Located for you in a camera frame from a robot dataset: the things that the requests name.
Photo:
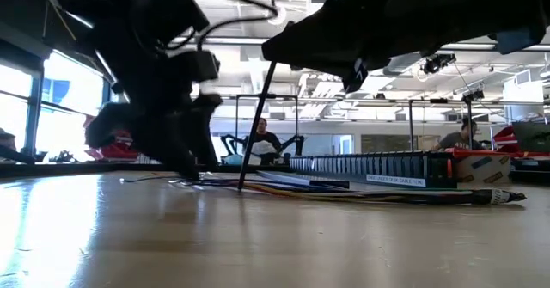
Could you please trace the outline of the dark monitor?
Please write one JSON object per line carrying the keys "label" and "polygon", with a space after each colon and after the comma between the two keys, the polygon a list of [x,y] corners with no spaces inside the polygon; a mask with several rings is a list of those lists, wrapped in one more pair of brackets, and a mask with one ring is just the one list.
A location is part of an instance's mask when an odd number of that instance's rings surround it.
{"label": "dark monitor", "polygon": [[521,151],[550,153],[550,124],[514,122],[512,128]]}

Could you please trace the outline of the black slotted cable tray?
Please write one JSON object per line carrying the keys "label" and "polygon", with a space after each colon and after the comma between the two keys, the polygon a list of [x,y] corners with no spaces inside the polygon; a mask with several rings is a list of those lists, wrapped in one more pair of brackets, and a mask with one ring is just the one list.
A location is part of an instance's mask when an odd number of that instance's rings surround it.
{"label": "black slotted cable tray", "polygon": [[453,164],[452,154],[430,151],[293,156],[290,159],[290,168],[300,174],[405,188],[457,189]]}

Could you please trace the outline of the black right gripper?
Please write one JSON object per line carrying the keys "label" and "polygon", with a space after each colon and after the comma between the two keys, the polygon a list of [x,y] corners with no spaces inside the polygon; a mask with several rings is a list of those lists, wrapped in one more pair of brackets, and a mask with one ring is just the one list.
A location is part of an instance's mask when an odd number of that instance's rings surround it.
{"label": "black right gripper", "polygon": [[343,77],[346,93],[400,55],[488,36],[518,52],[546,34],[547,0],[327,0],[262,46],[265,59]]}

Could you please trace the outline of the white bag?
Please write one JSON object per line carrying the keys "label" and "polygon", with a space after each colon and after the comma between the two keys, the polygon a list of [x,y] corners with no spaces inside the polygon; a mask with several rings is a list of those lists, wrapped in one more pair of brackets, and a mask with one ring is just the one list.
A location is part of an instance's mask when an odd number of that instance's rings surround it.
{"label": "white bag", "polygon": [[278,150],[269,141],[261,140],[252,144],[251,153],[256,156],[263,156],[267,154],[277,154]]}

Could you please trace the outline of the blue window post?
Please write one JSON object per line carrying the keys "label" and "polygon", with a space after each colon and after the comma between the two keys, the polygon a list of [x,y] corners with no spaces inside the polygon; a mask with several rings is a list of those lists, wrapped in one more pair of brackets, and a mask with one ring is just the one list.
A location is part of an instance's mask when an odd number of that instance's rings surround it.
{"label": "blue window post", "polygon": [[32,77],[30,96],[27,103],[27,128],[24,152],[33,156],[36,151],[36,138],[40,118],[40,108],[42,101],[44,71],[39,75]]}

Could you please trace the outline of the red shelf bins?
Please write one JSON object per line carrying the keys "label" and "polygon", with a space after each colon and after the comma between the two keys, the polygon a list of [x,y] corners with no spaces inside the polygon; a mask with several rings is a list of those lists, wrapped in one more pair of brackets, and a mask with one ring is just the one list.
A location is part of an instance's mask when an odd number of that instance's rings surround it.
{"label": "red shelf bins", "polygon": [[512,126],[504,126],[492,134],[492,148],[497,152],[506,153],[518,150],[518,143]]}
{"label": "red shelf bins", "polygon": [[140,153],[131,147],[132,139],[128,132],[118,130],[112,143],[99,149],[87,148],[84,152],[96,161],[135,162]]}

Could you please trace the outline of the red bin with taped label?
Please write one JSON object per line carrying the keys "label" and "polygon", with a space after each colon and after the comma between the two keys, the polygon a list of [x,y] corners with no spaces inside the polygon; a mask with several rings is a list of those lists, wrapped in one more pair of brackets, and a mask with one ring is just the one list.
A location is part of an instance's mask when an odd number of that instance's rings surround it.
{"label": "red bin with taped label", "polygon": [[454,177],[463,183],[497,184],[509,181],[511,157],[489,150],[447,149]]}

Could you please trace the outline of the person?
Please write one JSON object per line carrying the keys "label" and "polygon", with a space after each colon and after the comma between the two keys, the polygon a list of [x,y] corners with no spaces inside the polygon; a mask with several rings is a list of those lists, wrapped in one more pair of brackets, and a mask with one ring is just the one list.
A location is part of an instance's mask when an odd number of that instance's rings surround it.
{"label": "person", "polygon": [[278,150],[277,154],[267,154],[263,156],[257,156],[260,158],[261,165],[271,165],[274,163],[274,161],[279,158],[280,153],[282,151],[282,144],[280,143],[278,137],[267,130],[267,121],[264,118],[260,118],[260,122],[257,128],[257,132],[254,138],[254,142],[259,142],[261,140],[267,140],[270,143],[274,145],[274,147]]}
{"label": "person", "polygon": [[464,118],[461,123],[461,130],[451,132],[435,144],[431,150],[440,151],[447,149],[463,149],[463,150],[483,150],[485,147],[474,139],[477,132],[477,123],[469,118]]}

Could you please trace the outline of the black table edge frame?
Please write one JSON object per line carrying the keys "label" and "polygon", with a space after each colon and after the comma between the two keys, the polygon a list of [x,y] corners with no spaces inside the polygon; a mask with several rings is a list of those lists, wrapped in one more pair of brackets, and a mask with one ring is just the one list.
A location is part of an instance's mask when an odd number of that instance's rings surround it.
{"label": "black table edge frame", "polygon": [[[215,169],[207,168],[205,165],[198,165],[199,172],[220,172],[237,173],[241,171],[241,166],[220,165]],[[3,178],[25,178],[25,177],[49,177],[63,175],[86,175],[102,174],[116,171],[153,171],[169,172],[168,168],[161,164],[142,164],[142,163],[107,163],[107,162],[88,162],[88,163],[54,163],[54,164],[0,164],[0,179]],[[277,171],[293,172],[289,166],[248,166],[248,173],[257,171]]]}

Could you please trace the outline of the black zip tie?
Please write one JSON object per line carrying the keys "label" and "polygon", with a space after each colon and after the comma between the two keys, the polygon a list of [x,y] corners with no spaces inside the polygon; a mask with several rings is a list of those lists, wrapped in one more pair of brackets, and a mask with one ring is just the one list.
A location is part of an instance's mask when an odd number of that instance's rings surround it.
{"label": "black zip tie", "polygon": [[254,121],[252,123],[250,133],[248,135],[248,141],[247,141],[245,153],[244,153],[244,156],[243,156],[242,162],[241,162],[241,171],[240,171],[240,175],[239,175],[239,181],[238,181],[238,184],[237,184],[237,190],[239,192],[241,192],[242,189],[244,188],[244,181],[245,181],[245,178],[246,178],[246,173],[248,171],[248,164],[249,164],[250,157],[252,155],[252,153],[251,153],[252,144],[253,144],[253,141],[254,141],[254,138],[255,138],[255,135],[256,135],[256,132],[257,132],[259,122],[260,122],[261,112],[264,108],[264,105],[265,105],[265,102],[266,102],[266,99],[267,99],[267,96],[268,96],[268,90],[270,88],[270,84],[271,84],[271,81],[272,81],[274,71],[276,69],[276,65],[277,65],[276,62],[271,62],[270,63],[270,67],[267,71],[262,91],[259,94],[258,106],[257,106],[256,111],[255,111]]}

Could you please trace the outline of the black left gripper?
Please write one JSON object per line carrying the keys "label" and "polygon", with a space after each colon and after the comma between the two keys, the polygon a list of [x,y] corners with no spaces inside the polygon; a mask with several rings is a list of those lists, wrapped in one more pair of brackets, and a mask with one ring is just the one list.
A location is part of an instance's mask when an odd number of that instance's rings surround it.
{"label": "black left gripper", "polygon": [[[134,149],[185,179],[198,180],[191,153],[208,169],[217,167],[210,123],[223,99],[200,93],[191,104],[190,94],[194,83],[218,78],[219,66],[209,51],[187,50],[158,58],[137,50],[112,52],[116,87],[129,101],[106,104],[85,130],[85,143],[100,148],[112,143],[117,131],[128,132]],[[188,149],[177,135],[175,121],[164,114],[189,106],[182,122]]]}

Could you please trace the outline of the silver ventilation duct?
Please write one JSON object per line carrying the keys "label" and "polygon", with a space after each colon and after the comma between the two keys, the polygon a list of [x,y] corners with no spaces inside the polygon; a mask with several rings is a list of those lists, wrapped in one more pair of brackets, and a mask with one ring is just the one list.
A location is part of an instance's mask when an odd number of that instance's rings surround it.
{"label": "silver ventilation duct", "polygon": [[384,76],[398,77],[414,65],[418,64],[423,57],[418,52],[412,52],[390,59],[390,62],[382,69]]}

